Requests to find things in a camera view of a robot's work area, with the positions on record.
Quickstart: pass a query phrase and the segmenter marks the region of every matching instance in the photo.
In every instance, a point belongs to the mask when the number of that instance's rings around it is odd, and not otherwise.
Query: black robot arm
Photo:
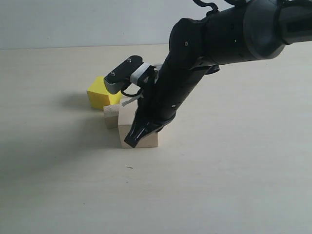
[[[141,87],[125,139],[133,148],[170,123],[202,77],[219,71],[220,65],[273,59],[287,44],[312,40],[310,0],[226,0],[235,7],[221,12],[214,3],[193,1],[212,11],[202,20],[181,19],[173,27],[159,71],[142,60],[132,66],[125,61],[105,78],[111,93],[130,83]]]

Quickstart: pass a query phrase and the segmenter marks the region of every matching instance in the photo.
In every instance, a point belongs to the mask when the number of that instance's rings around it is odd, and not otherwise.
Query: yellow block
[[[93,108],[103,110],[104,106],[118,104],[121,99],[121,92],[110,94],[104,84],[104,77],[97,77],[88,88],[87,94]]]

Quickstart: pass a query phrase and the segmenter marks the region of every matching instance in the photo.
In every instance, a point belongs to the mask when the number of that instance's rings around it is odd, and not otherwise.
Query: white table surface
[[[312,233],[312,44],[222,67],[158,148],[120,149],[86,89],[167,51],[0,51],[1,234]]]

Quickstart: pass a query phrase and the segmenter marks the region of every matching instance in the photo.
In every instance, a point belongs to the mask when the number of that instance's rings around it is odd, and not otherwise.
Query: white wall
[[[192,0],[0,0],[0,49],[167,43],[180,18],[208,10]]]

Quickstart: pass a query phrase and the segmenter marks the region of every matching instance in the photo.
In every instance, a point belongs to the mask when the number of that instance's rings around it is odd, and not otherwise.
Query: wooden cube
[[[104,106],[104,120],[107,129],[118,127],[119,104]]]
[[[121,99],[121,92],[110,94],[104,84],[104,77],[97,77],[88,88],[87,94],[93,108],[103,110],[104,106],[118,104]]]
[[[124,142],[124,140],[131,129],[137,109],[137,101],[131,102],[126,106],[122,106],[122,103],[127,100],[128,99],[122,99],[119,106],[118,130],[122,148],[131,148],[131,146]],[[136,148],[153,147],[158,147],[158,133],[152,133],[143,138],[136,146]]]

